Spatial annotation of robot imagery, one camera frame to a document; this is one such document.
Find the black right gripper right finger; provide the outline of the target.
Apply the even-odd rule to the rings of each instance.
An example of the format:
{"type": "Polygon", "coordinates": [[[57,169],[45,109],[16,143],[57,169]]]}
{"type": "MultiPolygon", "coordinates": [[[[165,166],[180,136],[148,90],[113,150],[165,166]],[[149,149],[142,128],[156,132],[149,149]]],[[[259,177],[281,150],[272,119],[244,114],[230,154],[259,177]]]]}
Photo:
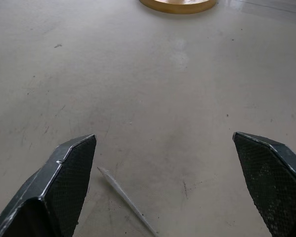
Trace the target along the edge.
{"type": "Polygon", "coordinates": [[[296,237],[296,154],[285,144],[243,132],[233,141],[247,189],[273,237],[296,237]]]}

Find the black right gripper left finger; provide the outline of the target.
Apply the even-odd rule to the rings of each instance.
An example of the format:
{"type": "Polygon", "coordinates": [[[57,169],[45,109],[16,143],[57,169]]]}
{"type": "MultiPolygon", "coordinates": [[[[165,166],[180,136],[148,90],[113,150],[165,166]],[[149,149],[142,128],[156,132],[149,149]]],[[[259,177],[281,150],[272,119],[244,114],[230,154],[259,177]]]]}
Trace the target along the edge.
{"type": "Polygon", "coordinates": [[[71,237],[88,191],[95,147],[94,134],[57,146],[0,214],[0,237],[71,237]]]}

